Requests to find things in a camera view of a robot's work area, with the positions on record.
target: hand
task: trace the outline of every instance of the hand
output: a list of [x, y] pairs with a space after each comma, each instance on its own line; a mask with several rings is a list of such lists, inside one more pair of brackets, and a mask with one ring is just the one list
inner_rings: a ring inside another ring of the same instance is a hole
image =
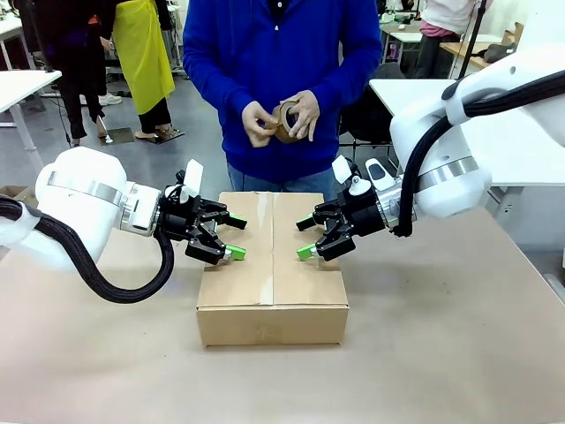
[[[259, 102], [251, 102], [245, 106], [244, 111], [241, 113], [241, 120], [244, 123], [249, 141], [254, 148], [265, 147], [279, 125], [278, 119], [267, 113]], [[265, 127], [260, 126], [259, 121], [263, 121]]]
[[114, 49], [114, 43], [110, 40], [106, 40], [105, 38], [100, 37], [100, 42], [102, 43], [102, 46], [105, 50], [112, 51]]
[[320, 105], [314, 93], [310, 90], [301, 91], [284, 102], [297, 102], [298, 104], [289, 109], [291, 115], [298, 115], [297, 122], [290, 129], [289, 136], [301, 140], [308, 135], [309, 141], [314, 141], [314, 130], [320, 117]]

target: blue sweater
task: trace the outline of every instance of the blue sweater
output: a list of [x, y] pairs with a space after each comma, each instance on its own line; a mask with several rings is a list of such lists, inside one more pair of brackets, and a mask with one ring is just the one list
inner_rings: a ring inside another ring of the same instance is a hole
[[[184, 39], [186, 72], [218, 110], [228, 163], [273, 183], [331, 167], [339, 110], [360, 97], [382, 54], [375, 0], [290, 0], [278, 26], [267, 0], [191, 0]], [[320, 105], [314, 142], [286, 145], [274, 137], [253, 148], [244, 107], [256, 100], [271, 112], [302, 90], [312, 90]]]

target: roll of tape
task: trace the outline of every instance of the roll of tape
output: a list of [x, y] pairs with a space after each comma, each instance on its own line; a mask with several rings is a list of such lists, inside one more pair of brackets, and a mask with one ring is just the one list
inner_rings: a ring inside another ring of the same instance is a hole
[[292, 125], [289, 124], [289, 110], [293, 108], [298, 103], [296, 102], [285, 102], [278, 105], [273, 110], [273, 116], [277, 117], [281, 122], [276, 129], [275, 137], [285, 144], [296, 143], [299, 141], [296, 137], [290, 137], [289, 133], [292, 129]]

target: black cable sleeve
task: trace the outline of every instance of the black cable sleeve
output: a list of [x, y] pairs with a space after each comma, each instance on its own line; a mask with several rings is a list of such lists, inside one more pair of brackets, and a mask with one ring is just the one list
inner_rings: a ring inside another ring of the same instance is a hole
[[414, 193], [418, 189], [420, 168], [433, 144], [449, 131], [451, 127], [452, 125], [449, 123], [448, 118], [443, 117], [424, 134], [414, 150], [412, 150], [404, 170], [398, 225], [392, 229], [392, 232], [397, 237], [409, 237], [412, 235], [412, 208], [414, 205]]
[[[148, 284], [139, 289], [122, 289], [109, 283], [104, 278], [73, 228], [52, 216], [43, 214], [39, 210], [29, 207], [28, 209], [32, 215], [41, 217], [35, 229], [58, 242], [69, 255], [80, 277], [87, 283], [88, 287], [109, 302], [119, 304], [141, 302], [157, 293], [172, 274], [175, 265], [173, 246], [170, 239], [158, 229], [154, 232], [154, 237], [161, 248], [162, 263], [159, 272]], [[21, 216], [21, 212], [19, 202], [0, 196], [0, 216], [16, 221]]]
[[482, 117], [521, 108], [558, 95], [565, 95], [565, 71], [536, 79], [501, 95], [465, 105], [464, 110], [467, 117]]
[[[467, 117], [493, 115], [558, 95], [565, 95], [565, 71], [536, 79], [503, 94], [467, 104], [464, 106], [464, 111]], [[412, 234], [412, 207], [414, 193], [418, 189], [420, 168], [433, 144], [451, 127], [448, 118], [443, 117], [424, 134], [411, 153], [404, 170], [398, 225], [392, 230], [397, 237], [409, 237]]]

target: person in background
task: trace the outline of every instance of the person in background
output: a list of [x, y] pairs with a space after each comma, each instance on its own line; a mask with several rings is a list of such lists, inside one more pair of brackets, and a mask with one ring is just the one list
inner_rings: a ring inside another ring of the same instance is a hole
[[[184, 39], [185, 70], [218, 110], [233, 189], [335, 197], [340, 109], [382, 54], [375, 0], [191, 0]], [[297, 103], [293, 144], [273, 137], [268, 113], [285, 100]]]
[[[414, 78], [446, 79], [453, 55], [440, 47], [443, 42], [460, 42], [470, 26], [480, 0], [425, 0], [422, 11], [422, 42]], [[493, 0], [488, 0], [487, 8]]]
[[100, 18], [98, 16], [93, 16], [88, 22], [87, 48], [95, 65], [94, 83], [96, 85], [98, 101], [101, 106], [110, 106], [112, 104], [121, 103], [122, 97], [108, 92], [106, 86], [106, 57], [104, 55], [104, 47], [101, 44], [101, 36], [102, 29]]
[[87, 49], [88, 21], [97, 13], [96, 2], [84, 0], [35, 0], [37, 32], [35, 33], [31, 11], [25, 0], [15, 3], [23, 13], [25, 32], [41, 39], [49, 63], [63, 76], [57, 84], [67, 117], [71, 123], [71, 147], [80, 144], [87, 136], [82, 122], [80, 95], [87, 100], [88, 112], [96, 123], [98, 137], [107, 133], [102, 122], [104, 113], [96, 94], [94, 62]]
[[171, 126], [167, 97], [175, 91], [161, 30], [171, 29], [166, 0], [102, 0], [102, 45], [114, 49], [141, 122], [138, 139], [170, 140], [182, 133]]

